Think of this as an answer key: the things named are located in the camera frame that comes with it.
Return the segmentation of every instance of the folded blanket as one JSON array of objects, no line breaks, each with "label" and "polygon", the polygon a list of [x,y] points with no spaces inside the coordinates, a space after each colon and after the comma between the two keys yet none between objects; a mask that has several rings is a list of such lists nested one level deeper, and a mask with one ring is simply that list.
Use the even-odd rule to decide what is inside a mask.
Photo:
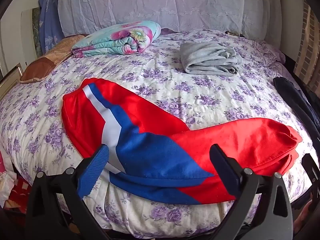
[{"label": "folded blanket", "polygon": [[180,53],[183,68],[189,74],[231,77],[241,69],[242,58],[231,46],[186,42]]},{"label": "folded blanket", "polygon": [[142,53],[161,33],[158,23],[117,24],[90,34],[73,48],[74,57]]}]

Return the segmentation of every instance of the metal rivet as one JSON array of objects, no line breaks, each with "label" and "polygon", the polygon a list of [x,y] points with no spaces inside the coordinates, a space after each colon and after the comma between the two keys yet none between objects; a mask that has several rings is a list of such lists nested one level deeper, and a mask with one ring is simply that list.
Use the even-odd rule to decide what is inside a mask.
[{"label": "metal rivet", "polygon": [[38,178],[41,178],[43,175],[44,175],[44,172],[43,172],[43,171],[39,171],[39,172],[37,173],[37,177],[38,177]]},{"label": "metal rivet", "polygon": [[66,174],[71,175],[72,173],[74,173],[75,169],[74,168],[67,168],[66,169]]},{"label": "metal rivet", "polygon": [[253,171],[250,168],[244,168],[244,173],[247,175],[251,175]]},{"label": "metal rivet", "polygon": [[281,179],[281,178],[282,178],[282,176],[281,176],[281,174],[280,174],[279,172],[276,172],[276,173],[275,173],[275,177],[278,178],[278,179]]}]

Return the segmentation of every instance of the floral bedsheet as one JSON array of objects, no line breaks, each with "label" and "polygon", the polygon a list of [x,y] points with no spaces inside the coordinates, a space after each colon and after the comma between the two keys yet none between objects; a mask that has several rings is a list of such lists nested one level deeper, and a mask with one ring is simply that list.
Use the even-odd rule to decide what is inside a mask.
[{"label": "floral bedsheet", "polygon": [[[234,46],[244,59],[242,73],[232,78],[184,73],[179,48],[186,40]],[[273,86],[276,76],[294,82],[280,63],[282,57],[267,44],[219,31],[192,31],[160,36],[139,55],[70,58],[45,80],[19,84],[2,100],[0,146],[30,184],[38,171],[52,175],[76,167],[82,157],[63,128],[62,96],[74,91],[85,78],[105,78],[179,117],[191,129],[250,117],[271,118],[292,126],[303,138],[296,148],[299,158],[284,175],[293,201],[311,185],[301,158],[311,153],[316,160],[316,152],[303,125]],[[59,196],[59,200],[67,211],[63,197]],[[206,231],[216,227],[232,205],[156,203],[131,195],[102,178],[84,201],[103,228],[137,238],[190,236]],[[247,221],[252,219],[258,201],[259,196]]]}]

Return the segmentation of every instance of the black clamp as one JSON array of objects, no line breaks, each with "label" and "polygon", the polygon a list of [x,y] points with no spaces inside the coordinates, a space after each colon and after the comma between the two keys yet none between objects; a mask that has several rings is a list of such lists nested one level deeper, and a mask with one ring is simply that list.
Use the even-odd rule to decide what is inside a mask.
[{"label": "black clamp", "polygon": [[[37,173],[28,202],[27,239],[111,240],[77,193],[78,180],[95,155],[82,160],[76,169],[66,169],[61,175]],[[260,176],[250,168],[243,169],[235,159],[227,157],[217,144],[210,149],[210,160],[229,194],[234,195],[236,200],[211,235],[193,235],[181,240],[292,240],[292,211],[281,174],[276,172],[271,177]],[[63,194],[81,236],[68,229],[57,193]],[[259,193],[261,199],[253,221],[247,230],[241,230],[253,199]]]},{"label": "black clamp", "polygon": [[309,206],[309,211],[313,212],[320,201],[320,170],[310,154],[305,154],[302,157],[301,164],[312,183],[312,203]]}]

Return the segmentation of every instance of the blue fabric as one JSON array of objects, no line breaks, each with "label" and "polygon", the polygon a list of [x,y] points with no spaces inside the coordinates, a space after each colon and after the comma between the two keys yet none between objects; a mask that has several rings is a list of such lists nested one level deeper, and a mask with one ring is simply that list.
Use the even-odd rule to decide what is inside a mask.
[{"label": "blue fabric", "polygon": [[118,174],[113,174],[109,172],[109,179],[113,185],[124,189],[131,194],[146,198],[157,200],[162,203],[180,203],[187,205],[199,205],[199,201],[193,197],[181,192],[174,187],[155,187],[155,186],[145,186],[140,184],[135,184],[122,179]]},{"label": "blue fabric", "polygon": [[63,38],[58,14],[58,0],[39,0],[41,8],[39,19],[39,40],[42,53],[52,49]]},{"label": "blue fabric", "polygon": [[105,108],[110,109],[121,126],[116,154],[125,173],[120,172],[115,176],[125,179],[128,183],[158,187],[191,187],[214,176],[204,171],[170,137],[148,132],[139,133],[139,127],[132,123],[119,105],[107,101],[94,83],[89,84],[89,87],[96,99]]},{"label": "blue fabric", "polygon": [[90,194],[108,160],[109,148],[103,145],[78,179],[77,192],[80,198]]}]

